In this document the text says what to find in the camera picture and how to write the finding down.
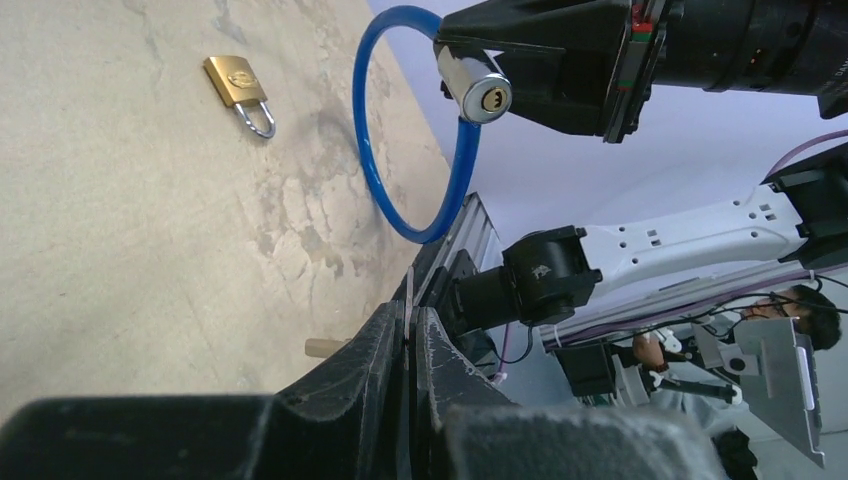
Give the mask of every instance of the cable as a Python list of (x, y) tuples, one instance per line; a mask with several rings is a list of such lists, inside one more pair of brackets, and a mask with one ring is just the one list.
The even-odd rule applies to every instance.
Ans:
[[(792, 280), (804, 280), (804, 278), (802, 278), (802, 277), (793, 278), (791, 276), (781, 277), (781, 278), (777, 279), (776, 282), (772, 283), (772, 285), (776, 285), (776, 284), (779, 284), (779, 283), (785, 283), (785, 282), (789, 282), (789, 281), (792, 281)], [(819, 284), (818, 290), (821, 290), (821, 285), (820, 285), (821, 280), (816, 279), (816, 283)], [(769, 297), (769, 296), (770, 295), (768, 295), (768, 294), (757, 294), (757, 293), (737, 294), (737, 295), (730, 297), (728, 300), (725, 300), (721, 303), (716, 304), (715, 306), (713, 306), (712, 308), (709, 308), (708, 310), (706, 310), (704, 313), (702, 313), (700, 315), (697, 315), (697, 316), (694, 316), (694, 317), (692, 317), (692, 316), (685, 317), (684, 320), (682, 320), (682, 321), (672, 321), (670, 323), (670, 325), (687, 323), (689, 320), (686, 320), (686, 318), (695, 320), (695, 319), (703, 317), (705, 315), (715, 315), (715, 314), (719, 314), (719, 313), (725, 313), (725, 312), (728, 312), (728, 311), (738, 310), (738, 309), (740, 309), (738, 307), (737, 308), (731, 308), (731, 309), (716, 310), (716, 308), (719, 308), (722, 305), (726, 305), (727, 303), (734, 302), (736, 300), (740, 300), (740, 299), (743, 299), (743, 298), (762, 298), (762, 297)], [(796, 302), (794, 300), (792, 301), (792, 303), (797, 303), (799, 305), (803, 305), (803, 306), (806, 306), (808, 308), (813, 308), (813, 309), (817, 308), (817, 309), (825, 309), (825, 310), (834, 310), (834, 311), (837, 311), (839, 313), (848, 313), (848, 311), (846, 311), (846, 310), (841, 310), (841, 309), (838, 309), (838, 308), (831, 309), (830, 307), (825, 307), (825, 306), (819, 305), (819, 304), (806, 303), (806, 302)], [(679, 306), (679, 307), (674, 307), (674, 308), (664, 310), (664, 311), (661, 311), (661, 312), (655, 312), (655, 313), (652, 313), (652, 314), (649, 314), (649, 315), (643, 315), (643, 316), (640, 316), (639, 318), (635, 318), (635, 319), (631, 318), (631, 319), (627, 319), (627, 320), (621, 320), (621, 321), (618, 321), (618, 322), (605, 323), (605, 324), (601, 324), (601, 325), (593, 325), (591, 327), (584, 328), (583, 330), (580, 330), (576, 333), (572, 333), (572, 334), (569, 334), (567, 336), (557, 337), (557, 340), (558, 340), (557, 345), (558, 345), (559, 348), (564, 348), (564, 346), (563, 346), (564, 344), (565, 345), (581, 345), (581, 344), (584, 344), (586, 342), (590, 342), (592, 340), (602, 338), (604, 336), (607, 336), (607, 335), (610, 335), (610, 334), (613, 334), (613, 333), (617, 333), (619, 331), (633, 330), (634, 328), (641, 328), (641, 326), (646, 323), (646, 320), (650, 319), (651, 317), (665, 317), (665, 318), (674, 317), (674, 316), (678, 316), (678, 315), (682, 314), (686, 310), (691, 310), (691, 309), (694, 309), (696, 307), (701, 307), (701, 306), (707, 307), (707, 305), (705, 305), (704, 301), (699, 301), (699, 302), (694, 302), (694, 303), (686, 304), (686, 305)], [(668, 325), (669, 325), (669, 323), (661, 323), (656, 328), (661, 328), (663, 326), (668, 326)], [(627, 340), (629, 338), (633, 338), (633, 336), (625, 337), (622, 340)]]
[[(504, 353), (506, 353), (506, 349), (507, 349), (507, 347), (509, 347), (509, 332), (510, 332), (511, 326), (512, 326), (511, 323), (507, 323), (506, 326), (504, 327), (504, 341), (503, 341), (503, 344), (501, 345), (501, 351), (504, 352)], [(500, 364), (498, 365), (498, 373), (503, 373), (506, 370), (505, 367), (506, 367), (506, 362), (501, 360)]]
[(794, 299), (792, 299), (792, 298), (785, 297), (785, 296), (783, 296), (783, 295), (778, 295), (778, 294), (771, 294), (771, 295), (766, 295), (766, 296), (774, 297), (774, 298), (779, 298), (779, 299), (781, 299), (781, 300), (786, 301), (786, 303), (794, 303), (794, 304), (796, 304), (796, 305), (799, 305), (799, 306), (802, 306), (802, 307), (807, 307), (807, 308), (809, 308), (809, 309), (816, 309), (816, 310), (830, 310), (830, 311), (833, 311), (833, 312), (839, 312), (839, 313), (848, 314), (848, 310), (845, 310), (845, 309), (843, 309), (843, 308), (837, 308), (837, 307), (826, 307), (826, 306), (824, 306), (824, 305), (819, 305), (819, 304), (817, 304), (817, 303), (804, 302), (804, 301), (801, 301), (801, 300), (794, 300)]
[(839, 285), (842, 288), (848, 289), (848, 283), (840, 282), (839, 280), (836, 280), (836, 279), (830, 278), (830, 277), (825, 277), (824, 275), (816, 275), (816, 279), (819, 279), (819, 278), (822, 279), (822, 280), (827, 280), (828, 282), (831, 282), (831, 283), (835, 283), (836, 285)]
[[(831, 270), (836, 270), (838, 268), (840, 268), (840, 267), (829, 267), (828, 269), (825, 270), (825, 273), (830, 272)], [(748, 292), (748, 291), (753, 291), (753, 290), (762, 290), (762, 289), (765, 289), (765, 288), (768, 288), (768, 287), (771, 287), (771, 286), (774, 286), (774, 285), (788, 283), (788, 282), (791, 282), (791, 281), (806, 281), (809, 278), (810, 278), (809, 272), (786, 274), (786, 275), (774, 278), (774, 279), (772, 279), (768, 282), (760, 282), (759, 284), (750, 286), (748, 288), (737, 289), (733, 292), (723, 293), (723, 294), (719, 295), (718, 297), (719, 298), (733, 299), (733, 298), (736, 298), (738, 295), (740, 295), (740, 293), (737, 293), (737, 292), (741, 292), (741, 291)], [(700, 310), (701, 308), (709, 309), (709, 308), (711, 308), (711, 306), (710, 306), (711, 303), (712, 302), (710, 301), (710, 299), (698, 300), (698, 301), (691, 302), (691, 303), (688, 303), (688, 304), (685, 304), (685, 305), (679, 305), (679, 306), (667, 308), (667, 309), (662, 310), (662, 311), (657, 311), (657, 312), (639, 315), (638, 317), (635, 317), (635, 318), (620, 320), (618, 322), (594, 325), (594, 326), (585, 328), (585, 329), (583, 329), (583, 330), (581, 330), (580, 332), (577, 332), (577, 333), (559, 335), (556, 339), (556, 343), (557, 343), (558, 346), (562, 346), (563, 344), (575, 344), (577, 342), (583, 342), (583, 341), (586, 341), (586, 340), (590, 340), (592, 338), (601, 337), (601, 336), (616, 332), (618, 330), (632, 330), (634, 328), (641, 328), (643, 325), (651, 323), (651, 320), (661, 321), (662, 319), (665, 319), (665, 318), (680, 317), (682, 315), (685, 315), (687, 312), (689, 312), (691, 310), (696, 310), (696, 309)]]
[(356, 143), (359, 147), (359, 161), (365, 180), (374, 200), (382, 210), (386, 220), (407, 240), (426, 244), (441, 238), (450, 229), (459, 214), (468, 186), (471, 184), (471, 174), (477, 159), (477, 148), (480, 143), (480, 126), (460, 118), (457, 131), (456, 153), (454, 154), (450, 180), (442, 206), (427, 228), (416, 230), (410, 226), (398, 213), (386, 193), (386, 188), (380, 179), (374, 152), (371, 149), (371, 138), (368, 134), (368, 120), (365, 113), (365, 86), (368, 77), (368, 62), (374, 46), (380, 36), (393, 27), (411, 27), (426, 35), (430, 40), (436, 36), (442, 19), (435, 13), (423, 8), (401, 5), (389, 8), (371, 20), (356, 51), (353, 66), (353, 123), (356, 130)]
[[(737, 310), (745, 310), (745, 309), (747, 309), (747, 308), (750, 308), (750, 306), (742, 306), (742, 307), (728, 307), (728, 308), (723, 308), (723, 307), (724, 307), (724, 305), (727, 305), (728, 303), (733, 303), (733, 302), (735, 302), (735, 301), (742, 300), (742, 299), (745, 299), (745, 298), (778, 298), (778, 299), (784, 300), (783, 302), (773, 302), (773, 303), (769, 303), (769, 304), (759, 305), (760, 307), (774, 307), (774, 306), (782, 306), (782, 305), (787, 305), (787, 304), (790, 304), (790, 303), (795, 303), (795, 304), (797, 304), (797, 305), (806, 306), (806, 307), (808, 307), (808, 308), (818, 308), (818, 309), (824, 309), (824, 310), (835, 310), (835, 311), (838, 311), (838, 312), (840, 312), (840, 313), (841, 313), (841, 312), (846, 312), (846, 313), (848, 313), (848, 311), (840, 310), (840, 309), (838, 309), (838, 308), (830, 308), (830, 307), (825, 307), (825, 306), (818, 305), (818, 304), (814, 304), (814, 303), (809, 303), (809, 302), (802, 302), (802, 301), (798, 301), (798, 300), (793, 300), (793, 299), (791, 299), (791, 298), (789, 298), (789, 297), (785, 297), (785, 296), (778, 295), (778, 294), (768, 294), (768, 293), (748, 293), (748, 294), (744, 294), (744, 295), (737, 295), (737, 296), (735, 296), (735, 297), (733, 297), (733, 298), (731, 298), (731, 299), (729, 299), (729, 300), (726, 300), (726, 301), (724, 301), (724, 302), (721, 302), (721, 303), (717, 304), (716, 306), (714, 306), (713, 308), (711, 308), (711, 309), (707, 310), (707, 311), (706, 311), (706, 312), (704, 312), (704, 313), (700, 313), (700, 314), (698, 314), (698, 315), (694, 315), (694, 316), (687, 316), (687, 317), (684, 317), (684, 318), (682, 318), (682, 319), (678, 319), (678, 320), (669, 320), (669, 321), (667, 321), (667, 322), (659, 323), (659, 324), (654, 325), (654, 326), (652, 326), (652, 327), (649, 327), (649, 328), (647, 328), (647, 329), (640, 330), (639, 332), (634, 333), (634, 334), (632, 334), (632, 335), (628, 335), (628, 336), (626, 336), (626, 337), (622, 337), (622, 338), (616, 338), (616, 339), (615, 339), (615, 340), (613, 340), (613, 341), (615, 341), (615, 342), (621, 342), (621, 341), (624, 341), (624, 340), (630, 340), (630, 339), (635, 338), (635, 337), (637, 337), (637, 336), (639, 336), (639, 335), (642, 335), (643, 333), (653, 332), (654, 330), (659, 330), (659, 329), (661, 329), (661, 328), (665, 328), (665, 327), (673, 327), (673, 326), (677, 326), (677, 325), (685, 325), (685, 324), (687, 324), (687, 323), (692, 323), (692, 322), (694, 322), (694, 321), (698, 320), (699, 318), (708, 317), (708, 316), (712, 316), (712, 315), (718, 315), (718, 314), (721, 314), (721, 313), (727, 313), (727, 312), (736, 312)], [(611, 326), (611, 327), (613, 327), (613, 328), (614, 328), (617, 324), (627, 324), (627, 323), (629, 323), (629, 320), (625, 320), (625, 321), (617, 322), (617, 323), (613, 323), (613, 324), (606, 324), (606, 326)], [(714, 337), (717, 337), (717, 338), (724, 338), (724, 337), (726, 337), (726, 336), (730, 335), (730, 332), (732, 332), (732, 331), (733, 331), (733, 329), (735, 329), (735, 328), (736, 328), (736, 326), (737, 326), (739, 323), (740, 323), (740, 322), (736, 322), (736, 323), (735, 323), (732, 327), (730, 327), (730, 328), (727, 330), (727, 332), (723, 333), (722, 335), (719, 335), (719, 334), (718, 334), (718, 332), (717, 332), (717, 331), (715, 331), (715, 328), (712, 328), (712, 327), (711, 327), (711, 326), (709, 326), (709, 325), (705, 325), (704, 327), (705, 327), (705, 329), (707, 330), (707, 332), (708, 332), (708, 333), (710, 333), (711, 335), (713, 335)], [(576, 336), (576, 335), (581, 335), (582, 333), (584, 333), (584, 332), (586, 332), (586, 331), (588, 331), (588, 330), (591, 330), (591, 329), (593, 329), (593, 328), (595, 328), (595, 327), (589, 327), (589, 328), (587, 328), (587, 329), (585, 329), (585, 330), (581, 330), (581, 331), (579, 331), (579, 332), (575, 333), (575, 334), (574, 334), (574, 336)], [(610, 333), (615, 333), (615, 331), (610, 331), (610, 332), (606, 332), (606, 333), (600, 334), (600, 335), (598, 335), (598, 336), (597, 336), (597, 337), (595, 337), (595, 338), (587, 339), (587, 340), (585, 340), (585, 341), (583, 341), (583, 342), (581, 342), (581, 343), (578, 343), (577, 345), (582, 345), (584, 342), (594, 341), (594, 340), (599, 339), (599, 338), (601, 338), (601, 337), (603, 337), (603, 336), (605, 336), (605, 335), (609, 335)]]
[(518, 362), (526, 359), (528, 356), (530, 356), (530, 352), (532, 352), (532, 351), (533, 351), (533, 327), (528, 327), (527, 328), (527, 349), (524, 350), (524, 353), (520, 357), (518, 357), (515, 360), (504, 360), (503, 357), (501, 357), (496, 350), (493, 350), (492, 353), (495, 354), (495, 358), (497, 358), (502, 364), (515, 365), (516, 363), (518, 363)]
[[(756, 315), (756, 316), (757, 316), (757, 317), (762, 317), (762, 318), (768, 318), (768, 317), (765, 317), (765, 316), (762, 316), (762, 315)], [(730, 334), (731, 334), (731, 333), (733, 333), (733, 331), (734, 331), (734, 330), (736, 330), (736, 327), (738, 327), (738, 326), (739, 326), (739, 324), (741, 324), (742, 322), (744, 322), (744, 321), (745, 321), (745, 320), (747, 320), (747, 319), (748, 319), (748, 318), (746, 318), (746, 317), (744, 317), (744, 316), (743, 316), (743, 317), (742, 317), (742, 318), (740, 318), (739, 320), (737, 320), (737, 321), (733, 322), (733, 325), (731, 325), (731, 326), (730, 326), (730, 328), (728, 328), (728, 329), (727, 329), (724, 333), (722, 333), (721, 335), (719, 335), (719, 334), (718, 334), (718, 331), (716, 331), (715, 327), (713, 327), (712, 325), (703, 325), (703, 327), (704, 327), (704, 330), (705, 330), (707, 333), (709, 333), (709, 334), (710, 334), (710, 335), (712, 335), (713, 337), (718, 338), (719, 340), (721, 340), (721, 339), (723, 339), (723, 338), (727, 338), (727, 337), (729, 337), (729, 336), (730, 336)]]
[(827, 141), (830, 141), (830, 140), (836, 140), (837, 138), (842, 138), (842, 137), (848, 137), (848, 130), (840, 130), (838, 132), (828, 133), (828, 134), (816, 137), (816, 138), (814, 138), (814, 139), (812, 139), (808, 142), (802, 143), (801, 145), (798, 145), (797, 147), (790, 150), (789, 153), (782, 156), (780, 158), (780, 160), (778, 160), (777, 163), (775, 163), (774, 166), (771, 167), (771, 170), (769, 170), (769, 173), (768, 173), (768, 175), (766, 175), (766, 177), (772, 176), (778, 170), (783, 168), (784, 165), (789, 163), (790, 160), (792, 160), (793, 158), (800, 155), (801, 152), (803, 152), (804, 150), (815, 147), (816, 145), (818, 145), (820, 143), (824, 143), (824, 142), (827, 142)]
[[(726, 302), (724, 302), (724, 303), (722, 303), (722, 304), (720, 304), (720, 305), (724, 305), (724, 304), (730, 303), (730, 302), (732, 302), (732, 301), (734, 301), (734, 300), (736, 300), (736, 298), (733, 298), (733, 299), (731, 299), (731, 300), (727, 300)], [(656, 324), (656, 325), (654, 325), (654, 326), (652, 326), (652, 327), (649, 327), (649, 328), (648, 328), (648, 329), (646, 329), (646, 330), (641, 330), (639, 333), (635, 333), (635, 334), (630, 335), (630, 336), (627, 336), (627, 337), (623, 337), (623, 338), (615, 339), (615, 341), (616, 341), (616, 342), (619, 342), (619, 341), (623, 341), (623, 340), (629, 340), (629, 339), (634, 338), (634, 337), (636, 337), (636, 336), (638, 336), (638, 335), (641, 335), (642, 333), (645, 333), (645, 332), (652, 332), (652, 331), (654, 331), (654, 330), (659, 330), (660, 328), (664, 328), (664, 327), (673, 327), (673, 326), (676, 326), (676, 325), (684, 325), (684, 324), (687, 324), (687, 323), (692, 323), (693, 321), (695, 321), (695, 320), (697, 320), (697, 319), (699, 319), (699, 318), (701, 318), (701, 317), (705, 317), (705, 316), (711, 315), (711, 314), (712, 314), (712, 312), (713, 312), (713, 310), (712, 310), (712, 309), (710, 309), (710, 310), (707, 310), (707, 311), (706, 311), (706, 312), (704, 312), (704, 313), (701, 313), (701, 314), (698, 314), (698, 315), (695, 315), (695, 316), (687, 316), (687, 317), (684, 317), (684, 318), (682, 318), (682, 319), (678, 319), (678, 320), (669, 320), (669, 321), (667, 321), (667, 322), (658, 323), (658, 324)], [(586, 333), (586, 332), (588, 332), (588, 331), (596, 330), (596, 329), (598, 329), (598, 327), (607, 327), (607, 328), (612, 328), (611, 330), (606, 330), (606, 331), (604, 331), (604, 332), (602, 332), (602, 333), (599, 333), (599, 334), (597, 334), (597, 335), (595, 335), (595, 336), (593, 336), (593, 337), (591, 337), (591, 338), (586, 338), (586, 339), (580, 339), (580, 340), (577, 340), (577, 342), (575, 343), (575, 345), (582, 345), (582, 344), (584, 344), (584, 343), (594, 341), (594, 340), (596, 340), (596, 339), (598, 339), (598, 338), (602, 338), (602, 337), (605, 337), (605, 336), (610, 335), (610, 334), (613, 334), (613, 333), (617, 333), (617, 332), (620, 332), (620, 331), (626, 331), (626, 330), (632, 330), (632, 328), (627, 328), (627, 326), (628, 326), (628, 325), (630, 325), (632, 322), (633, 322), (632, 320), (622, 320), (622, 321), (620, 321), (620, 322), (605, 323), (605, 324), (603, 324), (603, 325), (594, 325), (594, 326), (591, 326), (591, 327), (585, 328), (585, 329), (583, 329), (583, 330), (580, 330), (579, 332), (573, 333), (573, 334), (571, 334), (571, 335), (569, 335), (569, 336), (570, 336), (570, 337), (578, 337), (578, 336), (583, 335), (584, 333)], [(622, 330), (615, 330), (615, 327), (617, 327), (617, 326), (623, 326), (623, 327), (625, 327), (625, 328), (623, 328)]]

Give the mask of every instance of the padlock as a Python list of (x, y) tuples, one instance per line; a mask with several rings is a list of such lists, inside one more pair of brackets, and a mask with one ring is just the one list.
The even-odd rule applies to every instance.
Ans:
[[(253, 73), (253, 69), (242, 57), (225, 55), (209, 57), (203, 68), (218, 90), (224, 105), (233, 108), (248, 128), (262, 138), (271, 138), (277, 132), (277, 123), (265, 102), (268, 97)], [(260, 107), (268, 120), (268, 129), (260, 130), (245, 112), (245, 108)]]

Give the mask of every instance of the concrete floor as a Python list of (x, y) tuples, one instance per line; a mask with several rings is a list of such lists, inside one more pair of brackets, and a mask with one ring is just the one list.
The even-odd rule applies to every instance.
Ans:
[[(351, 336), (417, 247), (357, 163), (365, 0), (4, 2), (0, 419), (42, 396), (276, 391)], [(201, 68), (246, 57), (262, 141)], [(372, 138), (413, 223), (448, 169), (388, 48)]]

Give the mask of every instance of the person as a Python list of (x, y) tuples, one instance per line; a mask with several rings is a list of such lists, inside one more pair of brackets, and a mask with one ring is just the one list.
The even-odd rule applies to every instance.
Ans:
[[(796, 331), (809, 335), (815, 351), (833, 348), (842, 338), (841, 318), (836, 306), (824, 294), (806, 285), (796, 285), (786, 291), (772, 294), (742, 311), (743, 321), (785, 317), (797, 318)], [(728, 339), (732, 341), (734, 323), (721, 317), (710, 325), (719, 335), (727, 332)], [(684, 332), (678, 332), (677, 336), (685, 339), (686, 335)], [(727, 384), (690, 362), (669, 362), (666, 358), (669, 354), (664, 352), (655, 335), (639, 335), (634, 338), (632, 354), (643, 368), (665, 372), (663, 374), (670, 378), (717, 386)], [(733, 429), (738, 415), (748, 409), (744, 402), (740, 405), (730, 405), (715, 398), (667, 390), (654, 392), (651, 395), (651, 405), (690, 415), (711, 437)]]

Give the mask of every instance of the purple cable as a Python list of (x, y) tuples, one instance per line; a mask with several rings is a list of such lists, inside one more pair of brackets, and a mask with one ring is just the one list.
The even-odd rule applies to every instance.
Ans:
[(797, 157), (804, 150), (807, 150), (808, 148), (815, 147), (816, 145), (818, 145), (820, 143), (824, 143), (824, 142), (827, 142), (827, 141), (830, 141), (830, 140), (836, 140), (837, 138), (842, 138), (842, 137), (848, 137), (848, 130), (840, 130), (838, 132), (828, 133), (828, 134), (822, 135), (820, 137), (816, 137), (816, 138), (810, 140), (809, 142), (805, 142), (805, 143), (802, 143), (801, 145), (798, 145), (797, 147), (790, 150), (789, 153), (787, 153), (786, 155), (781, 157), (781, 159), (778, 160), (777, 163), (775, 163), (773, 167), (771, 167), (771, 170), (769, 171), (768, 175), (766, 175), (766, 176), (771, 176), (772, 174), (774, 174), (775, 172), (777, 172), (778, 170), (783, 168), (784, 165), (789, 163), (790, 160)]

